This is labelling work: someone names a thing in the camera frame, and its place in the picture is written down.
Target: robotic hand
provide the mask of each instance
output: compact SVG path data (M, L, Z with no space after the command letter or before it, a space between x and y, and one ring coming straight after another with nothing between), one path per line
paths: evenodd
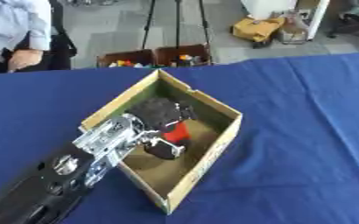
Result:
M194 118L191 107L152 98L91 130L81 129L80 137L5 190L0 196L0 224L58 223L138 145L158 158L179 157L186 146L178 145L178 139L165 139L165 134L189 118Z

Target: person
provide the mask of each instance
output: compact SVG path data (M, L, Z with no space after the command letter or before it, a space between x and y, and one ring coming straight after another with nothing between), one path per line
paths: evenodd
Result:
M359 17L359 0L349 0L351 9L339 14L340 19L345 19L346 15L357 15Z
M62 16L56 0L0 0L0 73L70 69Z

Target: wooden crate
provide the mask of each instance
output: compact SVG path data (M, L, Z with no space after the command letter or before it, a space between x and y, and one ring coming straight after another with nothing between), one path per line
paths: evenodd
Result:
M180 55L187 54L190 56L200 56L201 64L204 66L210 64L208 49L204 45L181 45L179 49L175 46L160 47L155 50L156 64L159 66L169 67L172 62L176 62Z
M118 60L129 60L134 64L140 63L143 66L155 65L153 51L150 49L145 49L135 52L115 52L100 56L97 59L97 66L108 67L111 65L111 63L116 63Z

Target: cardboard box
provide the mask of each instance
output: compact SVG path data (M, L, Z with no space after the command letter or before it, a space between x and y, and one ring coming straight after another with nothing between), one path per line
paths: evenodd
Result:
M185 100L194 107L198 120L186 121L191 146L175 160L156 158L138 147L118 168L158 207L171 214L234 139L242 114L199 90L192 90L165 71L157 70L84 120L82 126L89 130L155 95Z

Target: table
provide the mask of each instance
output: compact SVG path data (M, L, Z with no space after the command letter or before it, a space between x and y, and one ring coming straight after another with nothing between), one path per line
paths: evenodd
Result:
M359 53L167 71L242 111L236 140L171 216L113 170L63 223L359 223ZM149 72L1 74L0 187Z

